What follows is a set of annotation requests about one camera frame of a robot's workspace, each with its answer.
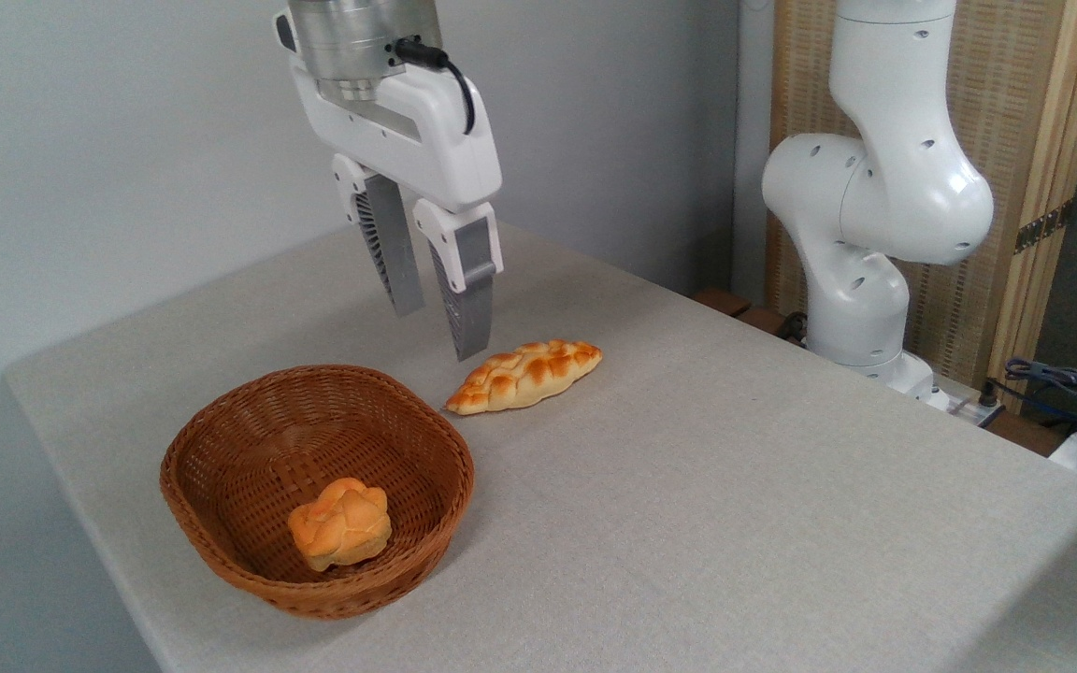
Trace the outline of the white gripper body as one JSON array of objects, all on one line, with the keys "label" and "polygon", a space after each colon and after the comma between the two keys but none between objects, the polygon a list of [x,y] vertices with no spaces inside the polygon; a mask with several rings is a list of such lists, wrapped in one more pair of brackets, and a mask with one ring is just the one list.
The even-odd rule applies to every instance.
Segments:
[{"label": "white gripper body", "polygon": [[487,204],[503,186],[480,94],[468,89],[476,120],[465,134],[465,98],[452,74],[406,65],[381,80],[375,101],[335,104],[299,57],[290,67],[313,132],[334,152],[452,212]]}]

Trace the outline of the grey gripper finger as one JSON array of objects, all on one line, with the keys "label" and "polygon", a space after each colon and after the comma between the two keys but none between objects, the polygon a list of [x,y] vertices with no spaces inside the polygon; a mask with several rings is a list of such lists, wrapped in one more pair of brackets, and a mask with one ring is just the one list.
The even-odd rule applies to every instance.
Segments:
[{"label": "grey gripper finger", "polygon": [[493,282],[504,271],[495,210],[481,204],[452,213],[419,199],[412,218],[430,243],[456,357],[465,361],[490,341]]},{"label": "grey gripper finger", "polygon": [[397,183],[340,153],[334,154],[332,170],[342,212],[362,233],[396,316],[422,309],[422,282]]}]

